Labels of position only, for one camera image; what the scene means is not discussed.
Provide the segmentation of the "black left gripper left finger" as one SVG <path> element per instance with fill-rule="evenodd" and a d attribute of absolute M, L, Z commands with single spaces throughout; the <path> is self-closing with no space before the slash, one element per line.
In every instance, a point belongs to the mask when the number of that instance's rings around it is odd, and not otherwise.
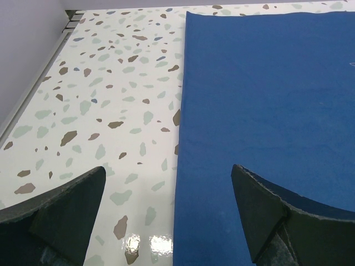
<path fill-rule="evenodd" d="M 1 265 L 83 265 L 106 183 L 104 167 L 1 210 Z"/>

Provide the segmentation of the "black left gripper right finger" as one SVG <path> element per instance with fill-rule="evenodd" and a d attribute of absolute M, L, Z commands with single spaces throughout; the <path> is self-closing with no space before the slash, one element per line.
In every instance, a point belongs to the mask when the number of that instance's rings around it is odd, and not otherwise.
<path fill-rule="evenodd" d="M 354 265 L 354 212 L 278 186 L 241 165 L 232 185 L 255 265 Z"/>

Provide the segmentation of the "blue surgical cloth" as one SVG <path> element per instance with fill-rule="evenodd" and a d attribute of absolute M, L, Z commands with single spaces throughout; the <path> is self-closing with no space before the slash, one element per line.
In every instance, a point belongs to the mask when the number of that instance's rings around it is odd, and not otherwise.
<path fill-rule="evenodd" d="M 174 265 L 251 265 L 233 165 L 354 210 L 354 13 L 187 13 Z"/>

